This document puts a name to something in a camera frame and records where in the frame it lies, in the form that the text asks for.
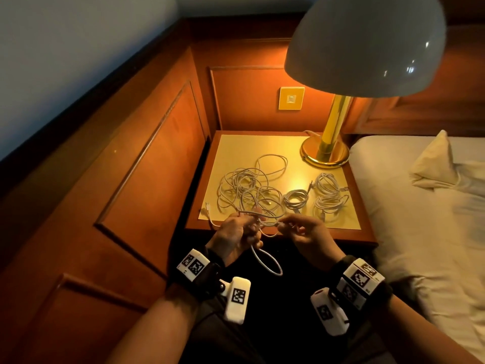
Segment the person's right hand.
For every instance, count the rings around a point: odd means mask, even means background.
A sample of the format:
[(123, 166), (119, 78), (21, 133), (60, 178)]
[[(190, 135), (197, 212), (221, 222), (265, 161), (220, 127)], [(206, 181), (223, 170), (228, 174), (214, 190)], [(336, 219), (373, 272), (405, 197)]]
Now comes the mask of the person's right hand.
[(298, 251), (317, 269), (329, 271), (345, 257), (320, 219), (310, 216), (310, 231), (304, 236), (288, 237)]

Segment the person's left hand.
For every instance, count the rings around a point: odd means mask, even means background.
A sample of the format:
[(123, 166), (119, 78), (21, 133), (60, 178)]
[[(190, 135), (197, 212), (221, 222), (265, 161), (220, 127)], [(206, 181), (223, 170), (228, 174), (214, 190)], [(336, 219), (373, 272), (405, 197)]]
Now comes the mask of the person's left hand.
[(222, 222), (205, 246), (221, 258), (227, 267), (247, 250), (237, 249), (236, 244), (236, 213), (234, 213)]

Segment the person's left forearm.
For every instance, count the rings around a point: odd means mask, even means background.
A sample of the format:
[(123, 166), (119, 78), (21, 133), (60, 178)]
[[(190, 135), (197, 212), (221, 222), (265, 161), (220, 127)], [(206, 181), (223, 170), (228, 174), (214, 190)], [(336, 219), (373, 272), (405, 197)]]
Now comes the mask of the person's left forearm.
[(178, 364), (201, 303), (173, 283), (116, 345), (106, 364)]

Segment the person's right forearm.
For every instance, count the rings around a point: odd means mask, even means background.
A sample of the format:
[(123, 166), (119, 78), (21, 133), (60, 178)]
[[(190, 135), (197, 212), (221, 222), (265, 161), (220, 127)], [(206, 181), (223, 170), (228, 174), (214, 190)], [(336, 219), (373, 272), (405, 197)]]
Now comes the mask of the person's right forearm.
[(397, 364), (482, 364), (395, 295), (369, 320)]

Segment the left wrist marker block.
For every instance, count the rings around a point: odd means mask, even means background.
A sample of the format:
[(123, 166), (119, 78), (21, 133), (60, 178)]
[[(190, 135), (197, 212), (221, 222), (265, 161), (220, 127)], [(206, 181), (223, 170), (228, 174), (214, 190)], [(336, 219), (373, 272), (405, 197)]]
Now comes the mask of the left wrist marker block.
[(188, 281), (193, 282), (209, 264), (209, 259), (202, 252), (192, 249), (177, 265), (177, 270)]

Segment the wrist marker block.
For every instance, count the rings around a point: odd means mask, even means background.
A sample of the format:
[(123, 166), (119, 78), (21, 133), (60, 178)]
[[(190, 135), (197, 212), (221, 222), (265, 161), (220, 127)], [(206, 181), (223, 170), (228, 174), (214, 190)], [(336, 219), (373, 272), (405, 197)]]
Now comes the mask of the wrist marker block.
[(202, 252), (192, 249), (177, 265), (177, 270), (188, 281), (193, 282), (209, 264), (209, 259)]
[(343, 272), (336, 290), (358, 311), (361, 311), (372, 293), (385, 281), (385, 277), (359, 258)]

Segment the wooden nightstand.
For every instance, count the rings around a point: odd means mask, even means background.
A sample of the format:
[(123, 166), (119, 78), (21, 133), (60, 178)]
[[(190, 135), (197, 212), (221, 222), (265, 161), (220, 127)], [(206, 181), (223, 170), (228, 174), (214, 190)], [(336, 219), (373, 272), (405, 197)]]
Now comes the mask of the wooden nightstand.
[[(310, 139), (304, 133), (218, 131), (210, 146), (197, 192), (185, 225), (187, 231), (210, 236), (214, 225), (220, 225), (229, 214), (240, 208), (240, 192), (253, 183), (249, 191), (257, 197), (260, 207), (275, 215), (292, 212), (285, 207), (282, 196), (294, 190), (308, 190), (306, 204), (300, 212), (309, 216), (324, 216), (332, 237), (341, 245), (374, 249), (379, 243), (374, 235), (355, 177), (349, 163), (333, 169), (320, 169), (300, 156), (301, 144)], [(318, 178), (321, 173), (332, 175), (337, 183)], [(326, 191), (339, 190), (345, 201), (330, 214), (315, 206), (315, 199)]]

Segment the right wrist marker block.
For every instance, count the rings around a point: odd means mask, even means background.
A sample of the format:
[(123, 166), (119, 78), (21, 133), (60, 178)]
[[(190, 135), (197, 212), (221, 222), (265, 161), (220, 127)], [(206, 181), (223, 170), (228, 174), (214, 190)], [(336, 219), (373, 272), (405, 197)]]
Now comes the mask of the right wrist marker block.
[(359, 258), (343, 272), (336, 290), (358, 311), (361, 311), (372, 293), (385, 281), (385, 277)]

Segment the person's dark trousers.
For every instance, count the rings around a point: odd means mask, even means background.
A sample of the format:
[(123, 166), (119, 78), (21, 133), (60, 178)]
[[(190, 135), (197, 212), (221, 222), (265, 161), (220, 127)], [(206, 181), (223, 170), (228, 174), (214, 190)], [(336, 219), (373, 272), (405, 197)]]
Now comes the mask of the person's dark trousers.
[(366, 322), (351, 323), (343, 336), (326, 333), (310, 301), (326, 275), (290, 240), (266, 239), (264, 250), (277, 259), (283, 276), (271, 275), (250, 251), (227, 267), (225, 279), (251, 281), (245, 321), (223, 319), (224, 297), (204, 302), (179, 364), (395, 364)]

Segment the bed with white sheet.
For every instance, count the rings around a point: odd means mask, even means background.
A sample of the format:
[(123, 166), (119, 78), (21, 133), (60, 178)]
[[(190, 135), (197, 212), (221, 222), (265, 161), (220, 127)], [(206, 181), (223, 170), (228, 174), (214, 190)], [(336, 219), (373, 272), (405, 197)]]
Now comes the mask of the bed with white sheet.
[[(485, 364), (485, 198), (411, 184), (431, 136), (367, 136), (350, 165), (379, 246), (377, 269)], [(485, 138), (449, 137), (453, 160), (485, 162)]]

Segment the wooden headboard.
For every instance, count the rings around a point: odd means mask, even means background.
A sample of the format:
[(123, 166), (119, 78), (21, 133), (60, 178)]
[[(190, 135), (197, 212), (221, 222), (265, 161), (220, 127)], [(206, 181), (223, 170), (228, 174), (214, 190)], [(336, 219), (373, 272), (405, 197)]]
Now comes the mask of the wooden headboard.
[(423, 91), (354, 100), (347, 134), (485, 136), (485, 22), (448, 28), (432, 83)]

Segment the brass lamp with white shade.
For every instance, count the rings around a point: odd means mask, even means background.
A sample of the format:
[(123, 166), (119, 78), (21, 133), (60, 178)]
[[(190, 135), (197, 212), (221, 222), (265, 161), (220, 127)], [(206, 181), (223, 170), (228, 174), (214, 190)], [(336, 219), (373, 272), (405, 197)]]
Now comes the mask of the brass lamp with white shade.
[(300, 147), (318, 168), (348, 162), (338, 138), (353, 98), (403, 97), (425, 90), (441, 64), (447, 24), (440, 0), (317, 0), (288, 44), (285, 72), (334, 94), (320, 137)]

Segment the wooden wall panelling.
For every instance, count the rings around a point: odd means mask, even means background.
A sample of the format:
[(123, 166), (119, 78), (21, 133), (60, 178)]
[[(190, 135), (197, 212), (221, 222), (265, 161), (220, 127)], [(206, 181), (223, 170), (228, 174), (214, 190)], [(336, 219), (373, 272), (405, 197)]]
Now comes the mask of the wooden wall panelling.
[(191, 42), (290, 37), (302, 13), (183, 20), (86, 121), (0, 164), (0, 364), (104, 363), (160, 297), (211, 136)]

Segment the square wall switch plate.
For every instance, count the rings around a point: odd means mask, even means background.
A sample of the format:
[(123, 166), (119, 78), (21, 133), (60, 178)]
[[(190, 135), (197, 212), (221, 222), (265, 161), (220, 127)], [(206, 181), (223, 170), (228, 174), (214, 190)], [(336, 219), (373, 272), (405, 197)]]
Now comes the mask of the square wall switch plate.
[(278, 110), (301, 110), (305, 87), (281, 87), (279, 91)]

